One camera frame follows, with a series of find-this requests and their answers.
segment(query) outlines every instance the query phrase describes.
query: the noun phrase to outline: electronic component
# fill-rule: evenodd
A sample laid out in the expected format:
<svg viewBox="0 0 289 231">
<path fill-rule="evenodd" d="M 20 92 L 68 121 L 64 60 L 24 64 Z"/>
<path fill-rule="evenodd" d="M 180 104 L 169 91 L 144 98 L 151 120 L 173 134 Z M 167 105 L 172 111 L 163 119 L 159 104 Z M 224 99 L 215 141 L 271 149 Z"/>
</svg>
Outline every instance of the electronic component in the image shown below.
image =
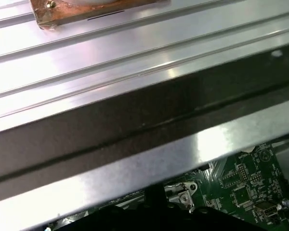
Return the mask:
<svg viewBox="0 0 289 231">
<path fill-rule="evenodd" d="M 165 184 L 165 191 L 168 200 L 181 209 L 194 211 L 206 206 L 268 231 L 289 231 L 289 184 L 270 144 L 172 179 Z M 139 201 L 139 193 L 124 197 L 122 207 Z"/>
<path fill-rule="evenodd" d="M 277 205 L 269 201 L 256 203 L 254 204 L 254 208 L 267 218 L 277 214 Z"/>
<path fill-rule="evenodd" d="M 236 200 L 236 205 L 238 207 L 248 203 L 250 201 L 250 195 L 245 186 L 233 190 L 234 198 Z"/>
</svg>

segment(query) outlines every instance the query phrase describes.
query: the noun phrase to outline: shiny metal edge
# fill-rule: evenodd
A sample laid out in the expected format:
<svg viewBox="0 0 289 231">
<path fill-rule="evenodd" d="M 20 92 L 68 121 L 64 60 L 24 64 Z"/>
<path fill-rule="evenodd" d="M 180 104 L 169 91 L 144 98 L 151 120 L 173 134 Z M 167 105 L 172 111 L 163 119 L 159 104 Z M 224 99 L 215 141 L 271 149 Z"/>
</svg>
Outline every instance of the shiny metal edge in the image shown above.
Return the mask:
<svg viewBox="0 0 289 231">
<path fill-rule="evenodd" d="M 110 85 L 121 88 L 133 78 L 156 77 L 151 73 L 161 70 L 168 73 L 166 79 L 173 78 L 174 66 L 195 60 L 193 71 L 197 71 L 204 56 L 286 34 L 289 0 L 287 3 L 173 0 L 170 5 L 135 8 L 100 18 L 96 23 L 90 20 L 65 25 L 52 34 L 40 30 L 34 21 L 1 28 L 0 41 L 7 41 L 11 34 L 15 40 L 0 46 L 0 131 L 94 102 L 93 98 L 87 101 L 90 97 L 81 101 L 84 95 L 103 92 L 111 97 L 117 91 L 110 91 Z M 203 5 L 209 7 L 199 10 L 198 6 Z M 247 8 L 253 10 L 245 13 Z M 173 18 L 158 21 L 169 15 Z M 24 39 L 17 39 L 20 34 Z M 253 52 L 274 47 L 264 44 Z M 229 60 L 225 56 L 219 62 Z M 210 62 L 206 67 L 215 63 L 214 59 Z M 148 77 L 142 82 L 138 87 L 152 84 Z M 19 120 L 20 115 L 31 117 Z"/>
<path fill-rule="evenodd" d="M 112 68 L 109 70 L 105 70 L 106 64 L 97 67 L 95 69 L 97 73 L 93 75 L 87 76 L 87 70 L 82 69 L 78 71 L 79 75 L 84 75 L 81 79 L 62 81 L 60 84 L 53 84 L 48 79 L 29 84 L 0 94 L 0 117 L 287 32 L 289 32 L 289 14 L 262 23 L 257 22 L 255 25 L 243 25 L 236 29 L 184 40 L 166 48 L 137 53 L 132 57 L 122 57 L 121 60 L 112 62 L 110 64 Z M 64 80 L 66 77 L 68 75 L 57 76 L 56 81 Z M 15 103 L 8 105 L 7 102 L 12 100 Z"/>
<path fill-rule="evenodd" d="M 0 230 L 24 230 L 64 217 L 287 132 L 289 101 L 0 201 Z"/>
<path fill-rule="evenodd" d="M 177 65 L 170 65 L 167 68 L 162 68 L 160 70 L 157 69 L 152 73 L 140 74 L 139 76 L 124 79 L 124 81 L 99 86 L 95 89 L 86 89 L 83 92 L 80 90 L 70 97 L 46 102 L 42 105 L 36 105 L 35 107 L 30 108 L 30 110 L 22 110 L 8 116 L 0 117 L 0 131 L 51 116 L 55 112 L 67 111 L 131 90 L 177 78 L 195 72 L 195 70 L 205 69 L 287 44 L 289 44 L 289 31 L 272 37 L 266 37 L 265 39 L 255 40 L 252 43 L 241 44 L 241 46 L 232 47 L 218 53 L 208 54 L 207 56 L 199 57 L 194 60 L 186 60 Z M 106 77 L 103 73 L 100 73 L 100 76 L 101 78 Z"/>
</svg>

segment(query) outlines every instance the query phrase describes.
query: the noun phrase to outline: metal groove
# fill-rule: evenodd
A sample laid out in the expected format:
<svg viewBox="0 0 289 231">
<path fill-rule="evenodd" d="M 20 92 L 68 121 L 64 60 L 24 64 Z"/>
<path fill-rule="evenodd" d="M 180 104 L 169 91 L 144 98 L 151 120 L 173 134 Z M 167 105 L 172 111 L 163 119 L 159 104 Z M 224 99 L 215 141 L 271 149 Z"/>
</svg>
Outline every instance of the metal groove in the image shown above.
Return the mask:
<svg viewBox="0 0 289 231">
<path fill-rule="evenodd" d="M 24 85 L 24 86 L 20 86 L 19 88 L 15 88 L 15 89 L 11 89 L 11 90 L 0 92 L 0 98 L 1 97 L 5 97 L 5 96 L 9 96 L 9 95 L 12 95 L 12 94 L 15 94 L 15 93 L 18 93 L 18 92 L 22 92 L 24 90 L 30 90 L 30 89 L 34 89 L 34 88 L 37 88 L 37 87 L 42 87 L 42 86 L 45 86 L 45 85 L 48 85 L 48 84 L 52 84 L 52 83 L 55 83 L 55 82 L 58 82 L 58 81 L 62 81 L 64 79 L 69 79 L 69 78 L 73 78 L 73 77 L 76 77 L 76 76 L 85 75 L 87 73 L 94 74 L 94 73 L 98 72 L 99 70 L 101 70 L 103 68 L 111 67 L 111 66 L 116 65 L 116 64 L 120 64 L 120 63 L 127 62 L 127 61 L 130 61 L 130 60 L 138 59 L 138 58 L 141 58 L 141 57 L 144 57 L 144 56 L 152 55 L 154 53 L 161 52 L 163 50 L 169 50 L 169 49 L 178 48 L 178 47 L 181 47 L 181 46 L 186 46 L 186 45 L 191 44 L 191 43 L 196 43 L 196 42 L 201 42 L 201 41 L 205 41 L 205 40 L 208 40 L 208 39 L 222 37 L 222 36 L 225 36 L 227 34 L 231 34 L 233 32 L 246 30 L 246 29 L 254 27 L 254 26 L 263 25 L 263 24 L 268 23 L 268 22 L 270 22 L 272 20 L 278 20 L 278 19 L 287 18 L 287 17 L 289 17 L 289 12 L 284 13 L 284 14 L 280 14 L 280 15 L 276 15 L 274 17 L 253 21 L 253 22 L 250 22 L 250 23 L 247 23 L 247 24 L 234 26 L 234 27 L 227 28 L 227 29 L 224 29 L 224 30 L 219 30 L 219 31 L 212 32 L 212 33 L 205 34 L 205 35 L 201 35 L 201 36 L 198 36 L 198 37 L 189 38 L 189 39 L 182 40 L 182 41 L 175 42 L 175 43 L 171 43 L 171 44 L 168 44 L 168 45 L 165 45 L 165 46 L 162 46 L 162 47 L 157 47 L 157 48 L 154 48 L 154 49 L 151 49 L 151 50 L 143 51 L 143 52 L 140 52 L 140 53 L 135 53 L 135 54 L 132 54 L 132 55 L 129 55 L 129 56 L 124 56 L 124 57 L 121 57 L 121 58 L 118 58 L 118 59 L 114 59 L 114 60 L 111 60 L 111 61 L 108 61 L 108 62 L 104 62 L 104 63 L 92 65 L 92 66 L 88 66 L 88 67 L 85 67 L 85 68 L 82 68 L 82 69 L 79 69 L 79 70 L 75 70 L 75 71 L 72 71 L 72 72 L 64 73 L 64 74 L 59 75 L 59 76 L 54 76 L 54 77 L 47 78 L 47 79 L 44 79 L 44 80 L 41 80 L 41 81 L 38 81 L 38 82 L 34 82 L 34 83 L 30 83 L 30 84 L 27 84 L 27 85 Z M 287 32 L 289 32 L 289 28 L 285 29 L 285 30 L 281 30 L 281 31 L 276 31 L 276 32 L 274 32 L 272 34 L 264 35 L 264 36 L 259 37 L 259 38 L 255 38 L 255 39 L 252 39 L 250 41 L 246 41 L 246 42 L 244 42 L 242 44 L 241 43 L 235 44 L 235 45 L 233 45 L 233 47 L 245 45 L 245 44 L 248 44 L 248 43 L 253 43 L 253 42 L 258 41 L 260 39 L 266 39 L 266 38 L 269 38 L 269 37 L 272 37 L 272 36 L 276 36 L 276 35 L 280 35 L 282 33 L 287 33 Z M 230 47 L 221 48 L 221 49 L 217 50 L 216 52 L 221 52 L 221 51 L 224 51 L 224 50 L 227 50 L 227 49 L 231 49 L 233 47 L 230 46 Z M 200 56 L 203 57 L 203 56 L 206 56 L 206 55 L 209 55 L 209 54 L 211 54 L 211 53 L 204 53 L 204 54 L 201 54 Z M 187 61 L 195 59 L 195 58 L 198 58 L 198 57 L 195 57 L 195 56 L 189 57 L 187 59 Z"/>
<path fill-rule="evenodd" d="M 5 9 L 5 8 L 9 8 L 9 7 L 13 7 L 13 6 L 19 6 L 19 5 L 22 5 L 25 3 L 28 3 L 28 2 L 26 0 L 22 0 L 22 1 L 13 2 L 10 4 L 2 5 L 2 6 L 0 6 L 0 10 Z"/>
<path fill-rule="evenodd" d="M 209 10 L 209 9 L 216 8 L 216 7 L 225 6 L 225 5 L 232 4 L 232 3 L 238 3 L 240 1 L 245 1 L 245 0 L 214 0 L 211 2 L 198 4 L 198 5 L 187 7 L 187 8 L 177 9 L 171 12 L 161 13 L 161 14 L 150 16 L 150 17 L 137 19 L 134 21 L 120 24 L 120 25 L 110 26 L 110 27 L 106 27 L 103 29 L 86 32 L 81 35 L 70 36 L 70 37 L 59 39 L 56 41 L 51 41 L 51 42 L 47 42 L 41 45 L 37 45 L 37 46 L 29 47 L 26 49 L 21 49 L 18 51 L 0 55 L 0 63 L 10 61 L 13 59 L 26 57 L 26 56 L 31 56 L 31 55 L 41 53 L 41 52 L 55 50 L 58 48 L 70 46 L 70 45 L 81 43 L 81 42 L 85 42 L 90 39 L 109 35 L 111 33 L 116 33 L 116 32 L 124 31 L 127 29 L 133 29 L 133 28 L 137 28 L 140 26 L 146 26 L 149 24 L 166 21 L 172 18 L 182 17 L 185 15 Z"/>
<path fill-rule="evenodd" d="M 116 83 L 119 83 L 119 82 L 122 82 L 122 81 L 125 81 L 125 80 L 128 80 L 128 79 L 134 78 L 134 77 L 147 75 L 147 74 L 155 72 L 155 71 L 159 71 L 159 70 L 170 68 L 170 67 L 173 67 L 173 66 L 176 66 L 176 65 L 187 63 L 189 61 L 192 61 L 192 60 L 195 60 L 195 59 L 200 59 L 200 58 L 203 58 L 205 56 L 209 56 L 209 55 L 220 53 L 220 52 L 223 52 L 223 51 L 226 51 L 226 50 L 242 47 L 242 46 L 245 46 L 245 45 L 248 45 L 248 44 L 252 44 L 252 43 L 264 40 L 264 39 L 272 38 L 272 37 L 275 37 L 275 36 L 278 36 L 278 35 L 286 34 L 288 32 L 289 32 L 289 29 L 285 29 L 285 30 L 282 30 L 282 31 L 276 31 L 274 33 L 271 33 L 271 34 L 268 34 L 268 35 L 264 35 L 264 36 L 260 36 L 258 38 L 254 38 L 254 39 L 251 39 L 251 40 L 248 40 L 248 41 L 245 41 L 245 42 L 240 42 L 240 43 L 237 43 L 237 44 L 233 44 L 231 46 L 227 46 L 227 47 L 224 47 L 224 48 L 216 49 L 214 51 L 209 51 L 209 52 L 206 52 L 206 53 L 203 53 L 203 54 L 199 54 L 199 55 L 196 55 L 196 56 L 191 56 L 191 57 L 179 60 L 179 61 L 174 61 L 174 62 L 171 62 L 169 64 L 165 64 L 165 65 L 162 65 L 162 66 L 154 67 L 154 68 L 151 68 L 149 70 L 145 70 L 145 71 L 142 71 L 142 72 L 134 73 L 132 75 L 119 77 L 119 78 L 113 79 L 111 81 L 103 82 L 101 84 L 93 85 L 93 86 L 90 86 L 90 87 L 87 87 L 87 88 L 82 88 L 80 90 L 76 90 L 76 91 L 73 91 L 73 92 L 70 92 L 70 93 L 67 93 L 67 94 L 63 94 L 63 95 L 61 95 L 59 97 L 55 97 L 55 98 L 52 98 L 52 99 L 49 99 L 49 100 L 42 101 L 40 103 L 32 104 L 32 105 L 30 105 L 28 107 L 20 108 L 18 110 L 14 110 L 14 111 L 11 111 L 11 112 L 6 113 L 6 114 L 2 114 L 2 115 L 0 115 L 0 118 L 5 117 L 5 116 L 10 116 L 10 115 L 13 115 L 15 113 L 19 113 L 19 112 L 24 111 L 24 110 L 29 110 L 29 109 L 32 109 L 32 108 L 35 108 L 35 107 L 38 107 L 38 106 L 43 106 L 45 104 L 52 103 L 52 102 L 55 102 L 55 101 L 63 100 L 63 99 L 68 98 L 68 97 L 76 96 L 76 95 L 79 95 L 79 94 L 82 94 L 82 93 L 85 93 L 85 92 L 88 92 L 88 91 L 91 91 L 91 90 L 102 88 L 102 87 L 105 87 L 105 86 L 110 85 L 110 84 L 116 84 Z"/>
<path fill-rule="evenodd" d="M 20 23 L 26 23 L 35 20 L 35 17 L 32 13 L 25 13 L 18 16 L 5 18 L 0 20 L 0 28 L 13 26 Z"/>
</svg>

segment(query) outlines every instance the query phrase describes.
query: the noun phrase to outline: copper plate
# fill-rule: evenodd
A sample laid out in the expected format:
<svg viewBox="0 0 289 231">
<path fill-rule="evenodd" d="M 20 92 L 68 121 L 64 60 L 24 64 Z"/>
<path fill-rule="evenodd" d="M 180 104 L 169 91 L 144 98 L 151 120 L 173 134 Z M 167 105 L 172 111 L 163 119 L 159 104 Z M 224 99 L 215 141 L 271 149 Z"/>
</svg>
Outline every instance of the copper plate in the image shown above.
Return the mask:
<svg viewBox="0 0 289 231">
<path fill-rule="evenodd" d="M 30 0 L 39 26 L 57 26 L 82 19 L 114 13 L 128 8 L 156 2 L 157 0 L 119 0 L 105 5 L 74 5 L 61 0 Z"/>
</svg>

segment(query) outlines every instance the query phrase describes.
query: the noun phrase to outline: screw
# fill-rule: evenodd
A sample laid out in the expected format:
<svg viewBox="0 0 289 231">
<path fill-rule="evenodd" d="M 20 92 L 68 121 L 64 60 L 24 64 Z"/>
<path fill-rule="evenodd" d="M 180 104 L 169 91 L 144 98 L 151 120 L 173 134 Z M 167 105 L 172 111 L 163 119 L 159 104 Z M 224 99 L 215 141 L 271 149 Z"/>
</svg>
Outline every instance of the screw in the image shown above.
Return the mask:
<svg viewBox="0 0 289 231">
<path fill-rule="evenodd" d="M 281 201 L 281 203 L 285 208 L 289 208 L 289 200 L 288 199 L 283 199 Z"/>
<path fill-rule="evenodd" d="M 196 185 L 192 184 L 189 188 L 190 188 L 191 190 L 195 190 L 195 189 L 196 189 Z"/>
<path fill-rule="evenodd" d="M 56 6 L 56 3 L 54 1 L 49 0 L 49 1 L 46 2 L 46 7 L 49 8 L 49 9 L 52 9 L 55 6 Z"/>
<path fill-rule="evenodd" d="M 180 196 L 180 200 L 184 203 L 187 201 L 187 196 L 185 194 L 183 194 L 182 196 Z"/>
</svg>

